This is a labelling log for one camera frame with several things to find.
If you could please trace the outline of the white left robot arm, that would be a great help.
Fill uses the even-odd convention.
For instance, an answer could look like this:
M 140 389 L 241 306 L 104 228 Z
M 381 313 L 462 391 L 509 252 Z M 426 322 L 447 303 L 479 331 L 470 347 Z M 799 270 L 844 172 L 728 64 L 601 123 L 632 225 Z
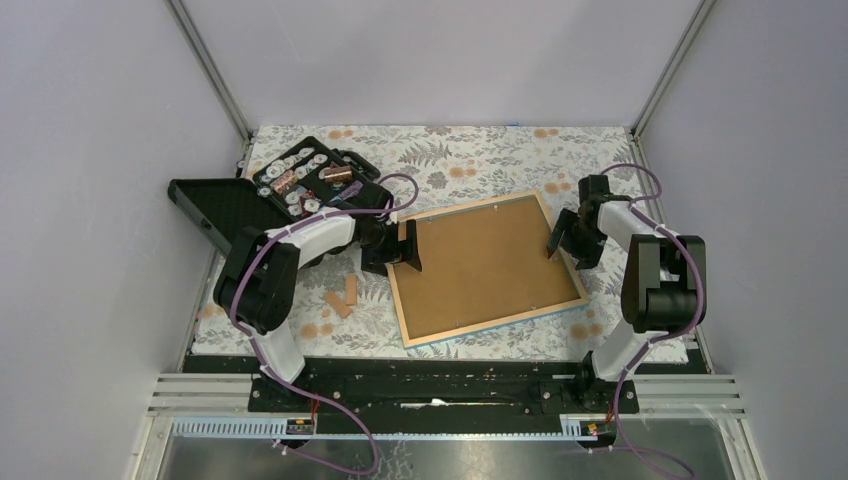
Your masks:
M 311 388 L 299 377 L 306 361 L 286 324 L 300 271 L 352 243 L 360 245 L 361 267 L 371 273 L 386 276 L 398 263 L 422 270 L 417 222 L 384 220 L 383 213 L 324 207 L 279 229 L 247 227 L 231 246 L 213 300 L 247 336 L 260 370 L 275 379 L 272 398 L 285 410 L 304 407 Z

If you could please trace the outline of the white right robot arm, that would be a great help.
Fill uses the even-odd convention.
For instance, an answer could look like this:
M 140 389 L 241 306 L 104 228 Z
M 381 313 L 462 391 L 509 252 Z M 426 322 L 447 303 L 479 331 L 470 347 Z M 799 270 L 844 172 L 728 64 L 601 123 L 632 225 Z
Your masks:
M 649 218 L 634 199 L 614 194 L 605 175 L 578 183 L 579 207 L 562 209 L 546 245 L 578 270 L 596 267 L 608 241 L 627 253 L 620 290 L 622 319 L 584 358 L 570 390 L 583 410 L 597 412 L 620 395 L 628 375 L 656 343 L 682 336 L 706 313 L 706 246 Z

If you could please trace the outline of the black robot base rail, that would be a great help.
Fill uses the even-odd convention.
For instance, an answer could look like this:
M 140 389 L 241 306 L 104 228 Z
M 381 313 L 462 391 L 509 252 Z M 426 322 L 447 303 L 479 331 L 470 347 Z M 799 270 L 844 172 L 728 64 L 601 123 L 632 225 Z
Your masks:
M 635 387 L 579 362 L 309 358 L 290 391 L 254 357 L 190 356 L 190 374 L 245 374 L 251 413 L 303 414 L 321 434 L 554 433 L 561 414 L 636 414 Z

